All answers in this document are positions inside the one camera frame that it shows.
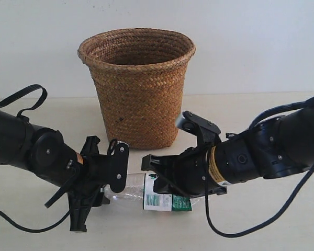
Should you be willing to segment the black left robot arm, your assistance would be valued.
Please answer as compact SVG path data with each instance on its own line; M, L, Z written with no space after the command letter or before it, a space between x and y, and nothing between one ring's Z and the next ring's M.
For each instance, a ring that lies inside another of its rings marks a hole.
M14 166L36 175L59 189L45 203L51 207L63 195L68 196L71 232L86 232L91 208L103 204L101 189L109 184L113 147L107 154L98 150L100 139L88 136L80 152L69 147L60 131L34 125L19 112L13 116L1 108L0 165Z

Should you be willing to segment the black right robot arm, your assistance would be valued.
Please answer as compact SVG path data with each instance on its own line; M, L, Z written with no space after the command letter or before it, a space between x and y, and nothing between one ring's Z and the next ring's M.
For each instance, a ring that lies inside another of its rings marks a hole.
M214 123L190 111L175 124L194 135L197 145L178 155L142 159L141 169L156 174L155 193L224 195L229 185L300 174L314 164L314 97L271 108L225 141Z

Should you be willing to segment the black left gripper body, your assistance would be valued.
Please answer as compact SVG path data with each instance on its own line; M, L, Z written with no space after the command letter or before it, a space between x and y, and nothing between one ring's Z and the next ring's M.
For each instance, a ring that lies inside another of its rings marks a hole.
M94 196L94 200L101 188L108 185L109 160L107 154L99 152L100 138L87 136L82 149L77 152L67 146L68 160L72 160L70 171L74 173L74 181L68 193L83 196Z

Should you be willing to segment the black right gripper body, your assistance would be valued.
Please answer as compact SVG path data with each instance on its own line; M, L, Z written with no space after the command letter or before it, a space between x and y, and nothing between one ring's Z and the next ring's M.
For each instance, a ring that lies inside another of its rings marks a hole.
M208 172L209 147L188 148L174 161L170 187L182 196L225 195L227 189L218 185Z

